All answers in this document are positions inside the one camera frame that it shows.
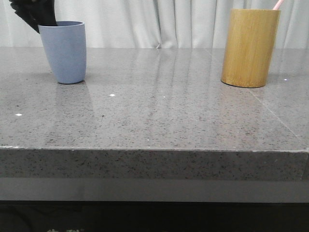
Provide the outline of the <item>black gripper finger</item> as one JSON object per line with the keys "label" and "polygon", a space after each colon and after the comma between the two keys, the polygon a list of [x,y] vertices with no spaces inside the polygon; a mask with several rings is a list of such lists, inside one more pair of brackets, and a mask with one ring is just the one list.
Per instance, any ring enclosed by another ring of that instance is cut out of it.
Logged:
{"label": "black gripper finger", "polygon": [[37,33],[38,25],[57,26],[54,0],[10,0],[10,6]]}

